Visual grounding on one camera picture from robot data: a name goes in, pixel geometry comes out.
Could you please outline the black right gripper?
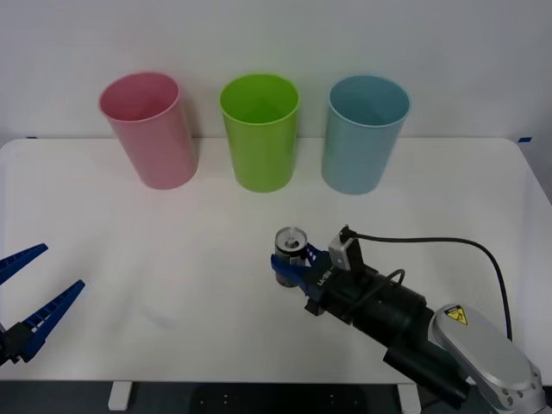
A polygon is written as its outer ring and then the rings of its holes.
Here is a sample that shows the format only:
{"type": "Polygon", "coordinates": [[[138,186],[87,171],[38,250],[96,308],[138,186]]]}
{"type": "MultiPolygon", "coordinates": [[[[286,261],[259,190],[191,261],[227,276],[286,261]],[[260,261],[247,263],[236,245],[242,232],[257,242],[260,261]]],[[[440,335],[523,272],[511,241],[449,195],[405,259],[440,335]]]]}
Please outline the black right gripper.
{"type": "Polygon", "coordinates": [[[329,254],[308,243],[300,259],[301,264],[291,264],[284,256],[272,254],[271,267],[285,287],[301,289],[307,296],[304,308],[314,316],[328,312],[351,324],[355,312],[389,283],[361,256],[353,258],[350,270],[343,270],[332,263],[329,254]]]}

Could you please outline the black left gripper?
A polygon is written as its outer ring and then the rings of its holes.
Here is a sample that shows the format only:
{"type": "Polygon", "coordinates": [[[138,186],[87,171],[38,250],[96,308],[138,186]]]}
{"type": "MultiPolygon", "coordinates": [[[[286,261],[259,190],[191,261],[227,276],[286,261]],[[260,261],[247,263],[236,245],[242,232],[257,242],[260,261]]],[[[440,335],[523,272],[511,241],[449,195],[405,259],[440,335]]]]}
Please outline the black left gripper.
{"type": "MultiPolygon", "coordinates": [[[[48,246],[41,243],[1,259],[0,285],[47,250],[48,246]]],[[[85,282],[79,279],[22,322],[9,329],[1,326],[1,365],[8,361],[14,364],[19,360],[31,361],[84,288],[85,282]]]]}

